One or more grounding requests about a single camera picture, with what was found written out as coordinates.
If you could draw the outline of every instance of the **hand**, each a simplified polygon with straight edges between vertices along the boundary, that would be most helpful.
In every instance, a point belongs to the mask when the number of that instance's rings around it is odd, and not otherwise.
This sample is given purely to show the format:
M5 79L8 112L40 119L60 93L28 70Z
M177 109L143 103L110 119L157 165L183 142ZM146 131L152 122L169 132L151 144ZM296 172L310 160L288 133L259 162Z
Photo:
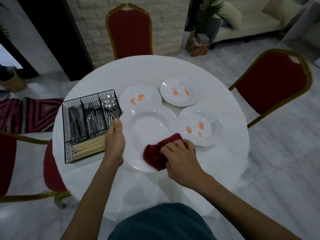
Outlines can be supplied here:
M123 164L122 153L126 140L122 133L122 123L115 118L106 133L103 162L109 162L117 168Z
M160 153L168 159L168 176L178 184L196 190L204 183L208 174L202 170L191 141L176 140L168 143L161 148Z

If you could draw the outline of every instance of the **white brick wall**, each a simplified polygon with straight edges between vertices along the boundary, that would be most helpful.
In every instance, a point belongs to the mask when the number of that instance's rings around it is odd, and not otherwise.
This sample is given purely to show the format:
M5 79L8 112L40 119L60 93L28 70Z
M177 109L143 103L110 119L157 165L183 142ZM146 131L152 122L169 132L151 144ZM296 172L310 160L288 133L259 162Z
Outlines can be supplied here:
M105 18L121 3L146 10L152 21L155 55L180 52L190 0L67 0L75 23L95 67L114 60Z

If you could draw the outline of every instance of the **black wire basket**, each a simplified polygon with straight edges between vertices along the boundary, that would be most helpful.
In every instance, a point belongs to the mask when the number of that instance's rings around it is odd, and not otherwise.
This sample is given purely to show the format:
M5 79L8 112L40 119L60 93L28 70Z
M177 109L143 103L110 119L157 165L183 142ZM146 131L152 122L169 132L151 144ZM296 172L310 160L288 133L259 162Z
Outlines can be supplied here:
M120 106L119 106L119 102L116 96L116 93L114 91L114 89L112 90L108 90L105 92L99 92L99 93L95 93L92 95L88 95L88 96L84 96L84 97L79 97L79 98L75 98L72 100L68 100L68 101L64 101L62 103L62 118L63 118L63 134L64 134L64 154L65 154L65 163L75 163L77 161L80 161L82 159L85 159L86 157L80 158L80 159L76 159L73 160L72 156L73 156L73 152L72 152L72 147L75 144L93 139L95 137L98 136L102 136L104 135L108 129L109 129L109 125L107 123L107 121L109 120L109 114L107 113L106 110L102 110L102 119L105 125L106 129L103 130L99 130L96 132L93 132L91 130L91 127L89 125L89 121L87 120L86 116L83 117L83 121L85 123L85 133L86 136L82 136L82 137L78 137L76 139L72 139L72 135L71 135L71 126L70 126L70 120L69 120L69 108L71 107L79 107L81 106L82 110L85 111L86 109L88 109L89 107L89 103L90 102L95 102L95 101L99 101L101 105L103 105L103 102L107 99L107 95L114 95L115 97L115 103L117 105L117 111L119 115L122 115Z

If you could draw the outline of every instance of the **person's left hand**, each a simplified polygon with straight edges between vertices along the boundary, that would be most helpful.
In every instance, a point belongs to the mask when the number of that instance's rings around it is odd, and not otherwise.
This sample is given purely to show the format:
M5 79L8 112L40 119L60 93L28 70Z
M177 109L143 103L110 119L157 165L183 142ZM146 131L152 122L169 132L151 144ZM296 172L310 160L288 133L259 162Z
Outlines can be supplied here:
M106 133L103 162L109 162L117 168L123 164L122 153L126 140L122 133L122 123L115 118Z

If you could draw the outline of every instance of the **white pillow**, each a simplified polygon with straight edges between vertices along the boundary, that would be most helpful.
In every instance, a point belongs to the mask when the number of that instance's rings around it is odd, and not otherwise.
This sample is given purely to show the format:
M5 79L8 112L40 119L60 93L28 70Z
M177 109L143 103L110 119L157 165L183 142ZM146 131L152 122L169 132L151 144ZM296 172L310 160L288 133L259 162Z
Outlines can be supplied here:
M227 20L234 29L240 29L242 14L230 2L224 1L223 7L217 15Z
M282 26L285 27L299 14L302 7L294 0L271 0L263 9L263 12L281 21Z

